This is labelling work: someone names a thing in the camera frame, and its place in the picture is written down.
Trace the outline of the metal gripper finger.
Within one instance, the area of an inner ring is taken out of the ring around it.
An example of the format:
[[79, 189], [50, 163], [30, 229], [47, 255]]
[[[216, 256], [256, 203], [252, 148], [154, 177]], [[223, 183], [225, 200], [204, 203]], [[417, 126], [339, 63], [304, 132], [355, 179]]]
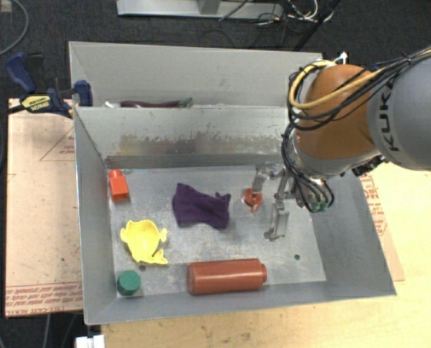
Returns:
[[265, 181], [276, 177], [276, 168], [277, 164], [273, 162], [263, 162], [255, 166], [255, 176], [252, 181], [252, 191], [254, 194], [262, 192]]
[[290, 211], [285, 207], [283, 202], [275, 202], [271, 207], [271, 224], [268, 230], [263, 234], [264, 238], [269, 241], [275, 241], [285, 237], [287, 224], [290, 217]]

